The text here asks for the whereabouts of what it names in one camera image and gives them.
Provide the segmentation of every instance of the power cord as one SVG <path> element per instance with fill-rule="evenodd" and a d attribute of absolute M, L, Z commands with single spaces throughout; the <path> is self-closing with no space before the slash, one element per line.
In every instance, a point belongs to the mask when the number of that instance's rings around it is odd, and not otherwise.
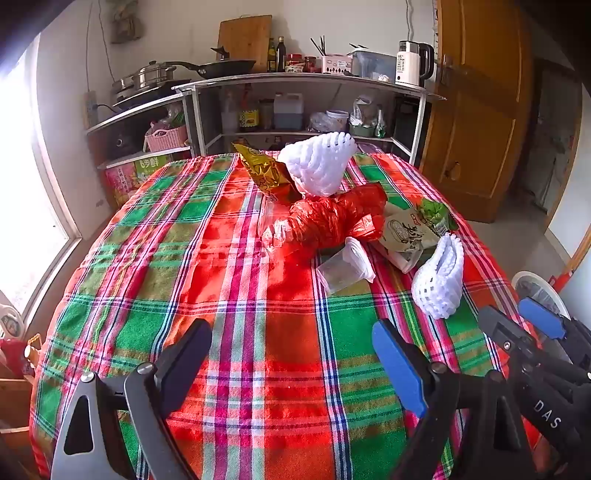
<path fill-rule="evenodd" d="M 120 112 L 118 112 L 117 110 L 115 110 L 114 108 L 110 107 L 109 105 L 106 105 L 105 103 L 95 103 L 95 104 L 92 106 L 92 109 L 93 109 L 93 110 L 97 110 L 97 109 L 98 109 L 98 107 L 100 107 L 100 106 L 105 106 L 105 107 L 107 107 L 107 108 L 108 108 L 109 110 L 111 110 L 111 112 L 113 112 L 113 113 L 120 113 Z"/>
<path fill-rule="evenodd" d="M 103 19 L 102 19 L 102 4 L 99 0 L 99 23 L 100 23 L 100 31 L 103 35 L 103 45 L 105 46 L 105 56 L 107 57 L 107 65 L 109 66 L 109 73 L 111 74 L 111 78 L 113 82 L 115 82 L 115 77 L 113 76 L 113 70 L 111 70 L 111 61 L 109 60 L 109 52 L 107 51 L 107 42 L 105 41 L 105 29 L 103 28 Z"/>
<path fill-rule="evenodd" d="M 92 6 L 94 5 L 94 0 L 90 2 L 90 9 L 88 11 L 88 22 L 86 23 L 86 91 L 90 92 L 90 80 L 88 78 L 88 32 L 90 30 L 90 16 L 92 15 Z"/>
<path fill-rule="evenodd" d="M 408 29 L 407 37 L 408 37 L 409 41 L 412 41 L 414 38 L 414 28 L 413 28 L 413 22 L 412 22 L 414 7 L 413 7 L 413 4 L 411 3 L 411 0 L 406 0 L 406 4 L 407 4 L 407 29 Z"/>

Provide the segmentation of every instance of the electrical outlet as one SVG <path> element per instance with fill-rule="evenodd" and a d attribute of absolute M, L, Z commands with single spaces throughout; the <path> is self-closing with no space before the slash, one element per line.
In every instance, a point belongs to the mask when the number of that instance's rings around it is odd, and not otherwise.
<path fill-rule="evenodd" d="M 96 92 L 91 90 L 83 95 L 84 127 L 88 130 L 99 122 L 99 112 L 96 109 Z"/>

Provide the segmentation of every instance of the kitchen shelf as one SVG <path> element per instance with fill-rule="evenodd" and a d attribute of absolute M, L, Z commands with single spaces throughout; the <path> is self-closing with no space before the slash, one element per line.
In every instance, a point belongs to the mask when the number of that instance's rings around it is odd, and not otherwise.
<path fill-rule="evenodd" d="M 170 155 L 171 153 L 183 152 L 190 149 L 191 147 L 177 147 L 169 148 L 168 150 L 160 150 L 157 152 L 136 152 L 132 153 L 131 155 L 127 155 L 126 157 L 106 161 L 103 164 L 99 165 L 97 168 L 99 170 L 107 170 L 108 168 L 119 167 L 120 165 L 125 165 L 126 163 L 131 163 L 136 160 L 142 160 L 143 158 L 159 157 L 160 155 Z"/>
<path fill-rule="evenodd" d="M 114 115 L 111 118 L 108 118 L 107 120 L 89 128 L 86 131 L 86 135 L 96 132 L 97 130 L 101 130 L 105 127 L 108 127 L 109 125 L 112 125 L 115 122 L 118 122 L 118 121 L 123 120 L 125 118 L 129 118 L 130 116 L 134 116 L 134 115 L 137 115 L 138 113 L 142 113 L 142 112 L 146 112 L 148 110 L 151 110 L 152 108 L 168 105 L 169 103 L 179 102 L 186 95 L 188 95 L 187 92 L 179 92 L 179 93 L 175 93 L 174 95 L 169 95 L 168 97 L 160 98 L 158 100 L 154 100 L 152 102 L 144 103 L 143 105 L 138 105 L 134 108 L 130 108 L 129 110 L 126 110 L 125 112 L 118 113 L 117 115 Z"/>
<path fill-rule="evenodd" d="M 388 92 L 401 93 L 415 98 L 425 96 L 427 100 L 445 100 L 444 97 L 431 93 L 421 87 L 397 85 L 389 82 L 379 82 L 360 77 L 345 75 L 329 75 L 327 73 L 249 73 L 246 75 L 234 75 L 220 77 L 211 80 L 198 80 L 196 82 L 184 83 L 174 87 L 179 92 L 200 90 L 207 87 L 219 87 L 224 85 L 239 85 L 241 83 L 269 83 L 269 82 L 333 82 L 343 85 L 357 87 L 375 88 Z"/>
<path fill-rule="evenodd" d="M 236 133 L 225 133 L 222 134 L 222 137 L 247 137 L 248 135 L 267 135 L 267 136 L 275 136 L 275 135 L 292 135 L 292 136 L 299 136 L 299 137 L 315 137 L 316 135 L 322 135 L 318 132 L 307 132 L 307 131 L 285 131 L 285 130 L 257 130 L 254 132 L 236 132 Z M 367 141 L 376 141 L 376 142 L 387 142 L 387 143 L 395 143 L 393 138 L 384 137 L 362 137 L 360 135 L 351 135 L 355 140 L 367 140 Z"/>

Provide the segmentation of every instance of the electric kettle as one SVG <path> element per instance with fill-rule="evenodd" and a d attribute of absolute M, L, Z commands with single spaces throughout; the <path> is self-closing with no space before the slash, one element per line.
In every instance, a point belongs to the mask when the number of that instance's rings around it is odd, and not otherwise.
<path fill-rule="evenodd" d="M 435 68 L 435 51 L 428 43 L 409 40 L 400 42 L 396 57 L 396 83 L 424 87 L 425 80 L 431 78 Z"/>

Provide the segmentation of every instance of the window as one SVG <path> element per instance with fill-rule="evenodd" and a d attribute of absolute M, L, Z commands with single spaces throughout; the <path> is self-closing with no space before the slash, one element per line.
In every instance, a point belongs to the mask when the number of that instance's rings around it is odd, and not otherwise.
<path fill-rule="evenodd" d="M 0 291 L 21 314 L 76 236 L 60 222 L 43 162 L 35 160 L 26 56 L 0 79 Z"/>

